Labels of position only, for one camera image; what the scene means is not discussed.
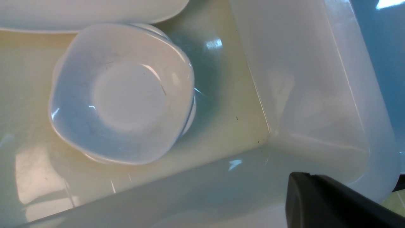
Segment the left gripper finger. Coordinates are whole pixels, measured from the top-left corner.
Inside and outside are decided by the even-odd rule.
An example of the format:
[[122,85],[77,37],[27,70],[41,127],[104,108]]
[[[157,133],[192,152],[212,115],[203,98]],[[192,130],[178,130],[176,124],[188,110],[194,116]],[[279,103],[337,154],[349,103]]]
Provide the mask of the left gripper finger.
[[405,218],[326,175],[288,176],[288,228],[403,228]]

